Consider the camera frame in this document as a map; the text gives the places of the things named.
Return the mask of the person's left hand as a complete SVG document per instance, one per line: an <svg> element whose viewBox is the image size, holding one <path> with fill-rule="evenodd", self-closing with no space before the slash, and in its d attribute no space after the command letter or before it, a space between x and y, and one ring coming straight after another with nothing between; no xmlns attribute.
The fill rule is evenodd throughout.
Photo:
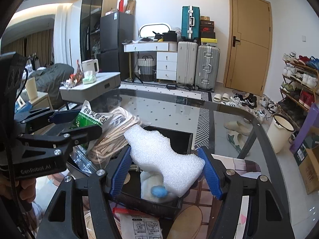
<svg viewBox="0 0 319 239"><path fill-rule="evenodd" d="M16 181L15 188L18 197L23 201L31 203L36 198L36 179ZM3 175L0 179L0 195L7 199L13 199L14 196L10 180Z"/></svg>

